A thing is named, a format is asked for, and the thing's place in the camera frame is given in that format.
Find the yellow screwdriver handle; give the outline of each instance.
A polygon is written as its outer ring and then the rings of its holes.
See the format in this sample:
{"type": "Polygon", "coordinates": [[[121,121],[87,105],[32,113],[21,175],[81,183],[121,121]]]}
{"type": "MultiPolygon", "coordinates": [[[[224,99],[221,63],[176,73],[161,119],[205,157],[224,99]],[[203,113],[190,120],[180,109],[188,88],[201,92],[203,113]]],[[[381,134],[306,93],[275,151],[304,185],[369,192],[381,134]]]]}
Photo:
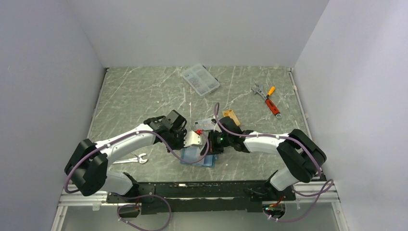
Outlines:
{"type": "Polygon", "coordinates": [[[271,87],[269,92],[268,92],[268,95],[271,96],[271,94],[273,93],[274,90],[275,90],[275,87],[271,87]]]}

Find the open-end wrench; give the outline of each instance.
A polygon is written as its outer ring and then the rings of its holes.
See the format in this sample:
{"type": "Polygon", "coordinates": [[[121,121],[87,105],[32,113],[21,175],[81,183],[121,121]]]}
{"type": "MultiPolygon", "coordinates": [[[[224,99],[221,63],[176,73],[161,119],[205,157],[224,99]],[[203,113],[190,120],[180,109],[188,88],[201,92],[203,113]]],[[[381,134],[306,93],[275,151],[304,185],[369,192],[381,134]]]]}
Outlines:
{"type": "Polygon", "coordinates": [[[267,97],[262,84],[255,83],[255,85],[251,87],[251,90],[254,91],[255,95],[258,93],[262,97],[262,99],[264,99],[265,103],[267,104],[271,112],[276,116],[276,118],[282,119],[282,114],[279,112],[275,104],[272,103],[272,101],[267,97]]]}
{"type": "Polygon", "coordinates": [[[140,155],[135,155],[135,154],[133,154],[133,155],[135,156],[134,158],[118,160],[118,161],[113,162],[112,164],[114,165],[114,164],[124,164],[124,163],[132,163],[132,162],[136,162],[136,163],[139,163],[139,164],[144,164],[144,163],[146,163],[148,161],[148,159],[145,159],[145,160],[142,159],[142,156],[145,156],[146,153],[142,153],[140,155]]]}

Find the red handle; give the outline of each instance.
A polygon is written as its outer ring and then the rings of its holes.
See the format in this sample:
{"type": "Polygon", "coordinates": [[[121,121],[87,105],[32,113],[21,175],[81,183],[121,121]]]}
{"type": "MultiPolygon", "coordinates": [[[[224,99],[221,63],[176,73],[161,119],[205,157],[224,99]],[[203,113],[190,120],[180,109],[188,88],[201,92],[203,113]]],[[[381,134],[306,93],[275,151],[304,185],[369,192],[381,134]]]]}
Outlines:
{"type": "Polygon", "coordinates": [[[278,108],[272,103],[270,99],[265,100],[265,103],[268,105],[271,112],[276,116],[279,113],[278,108]]]}

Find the gray marble tabletop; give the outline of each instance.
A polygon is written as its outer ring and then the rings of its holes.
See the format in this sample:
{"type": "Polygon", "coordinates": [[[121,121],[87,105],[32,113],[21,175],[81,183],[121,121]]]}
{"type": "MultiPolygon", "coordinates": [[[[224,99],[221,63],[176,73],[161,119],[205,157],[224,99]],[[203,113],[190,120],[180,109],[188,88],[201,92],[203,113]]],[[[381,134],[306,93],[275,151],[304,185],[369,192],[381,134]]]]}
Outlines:
{"type": "MultiPolygon", "coordinates": [[[[89,138],[100,141],[117,136],[147,118],[167,115],[173,109],[187,119],[187,130],[195,130],[194,121],[212,117],[216,102],[220,103],[220,115],[223,110],[235,112],[242,130],[280,134],[298,128],[306,132],[286,67],[208,66],[207,70],[219,80],[220,87],[204,98],[181,77],[186,68],[109,68],[89,138]],[[280,110],[282,119],[271,113],[259,95],[253,95],[250,87],[255,82],[263,84],[266,91],[276,87],[271,100],[280,110]]],[[[240,153],[232,147],[219,155],[214,168],[183,165],[167,153],[162,143],[133,153],[146,153],[145,158],[149,161],[143,165],[112,165],[110,170],[127,172],[137,181],[209,181],[265,180],[275,170],[284,168],[280,156],[240,153]]]]}

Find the white wall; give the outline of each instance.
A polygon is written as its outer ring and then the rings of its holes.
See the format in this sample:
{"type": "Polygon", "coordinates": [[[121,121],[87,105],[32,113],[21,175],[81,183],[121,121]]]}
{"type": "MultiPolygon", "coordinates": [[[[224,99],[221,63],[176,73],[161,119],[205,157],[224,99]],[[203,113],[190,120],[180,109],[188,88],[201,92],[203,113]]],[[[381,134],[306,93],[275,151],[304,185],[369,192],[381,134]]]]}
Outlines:
{"type": "Polygon", "coordinates": [[[0,229],[50,230],[103,67],[64,0],[0,2],[0,229]]]}
{"type": "Polygon", "coordinates": [[[105,67],[294,66],[329,0],[68,0],[105,67]]]}
{"type": "Polygon", "coordinates": [[[331,0],[295,65],[351,230],[407,230],[407,12],[406,0],[331,0]]]}

